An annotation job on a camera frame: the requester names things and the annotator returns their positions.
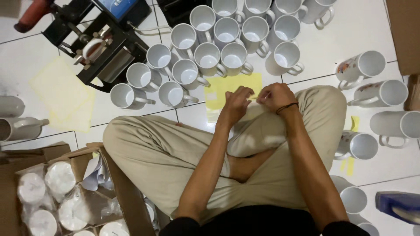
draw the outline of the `black bracelet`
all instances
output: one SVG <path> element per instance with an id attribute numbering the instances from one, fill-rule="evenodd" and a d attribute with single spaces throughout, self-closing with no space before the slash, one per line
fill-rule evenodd
<path id="1" fill-rule="evenodd" d="M 276 111 L 276 115 L 279 115 L 281 111 L 283 111 L 284 109 L 289 108 L 289 107 L 291 107 L 291 106 L 293 106 L 293 105 L 296 105 L 296 106 L 297 106 L 297 108 L 299 108 L 299 103 L 298 103 L 298 102 L 290 103 L 290 104 L 289 104 L 289 105 L 287 105 L 287 106 L 284 106 L 284 107 L 281 107 L 281 108 L 277 109 L 277 111 Z"/>

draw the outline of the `heat press handle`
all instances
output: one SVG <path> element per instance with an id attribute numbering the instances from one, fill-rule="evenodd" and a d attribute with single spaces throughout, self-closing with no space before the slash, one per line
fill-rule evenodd
<path id="1" fill-rule="evenodd" d="M 26 33 L 31 30 L 43 16 L 52 12 L 50 7 L 54 0 L 34 0 L 22 18 L 14 25 L 15 30 Z"/>

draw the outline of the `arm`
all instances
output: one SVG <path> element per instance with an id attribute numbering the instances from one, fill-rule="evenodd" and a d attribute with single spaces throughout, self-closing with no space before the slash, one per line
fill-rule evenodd
<path id="1" fill-rule="evenodd" d="M 243 86 L 235 93 L 226 92 L 226 104 L 217 120 L 214 137 L 182 192 L 176 218 L 200 221 L 200 213 L 206 209 L 222 171 L 230 129 L 246 114 L 251 102 L 247 98 L 252 94 L 252 89 Z"/>
<path id="2" fill-rule="evenodd" d="M 276 112 L 297 100 L 286 84 L 275 83 L 261 91 L 257 102 Z M 322 232 L 332 222 L 349 221 L 340 195 L 306 132 L 298 107 L 293 105 L 279 115 L 286 123 L 297 184 L 318 229 Z"/>

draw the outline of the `beige trousers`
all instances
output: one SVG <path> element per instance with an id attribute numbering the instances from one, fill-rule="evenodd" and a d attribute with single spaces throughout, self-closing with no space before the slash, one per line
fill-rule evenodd
<path id="1" fill-rule="evenodd" d="M 316 86 L 296 94 L 306 130 L 329 171 L 346 116 L 346 99 L 336 88 Z M 122 116 L 104 132 L 104 146 L 128 178 L 165 214 L 178 207 L 187 181 L 213 134 L 175 126 L 160 117 Z M 228 178 L 227 158 L 202 223 L 232 208 L 275 205 L 306 210 L 296 184 L 283 120 L 263 113 L 243 126 L 227 153 L 246 157 L 277 147 L 244 184 Z"/>

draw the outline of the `person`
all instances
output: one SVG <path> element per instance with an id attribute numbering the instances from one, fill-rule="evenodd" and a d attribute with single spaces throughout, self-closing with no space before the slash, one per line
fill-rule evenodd
<path id="1" fill-rule="evenodd" d="M 112 159 L 174 218 L 160 235 L 369 235 L 349 222 L 328 174 L 344 95 L 315 86 L 295 96 L 271 84 L 257 99 L 270 112 L 234 128 L 228 141 L 252 94 L 243 86 L 226 92 L 214 134 L 162 118 L 123 116 L 107 126 Z"/>

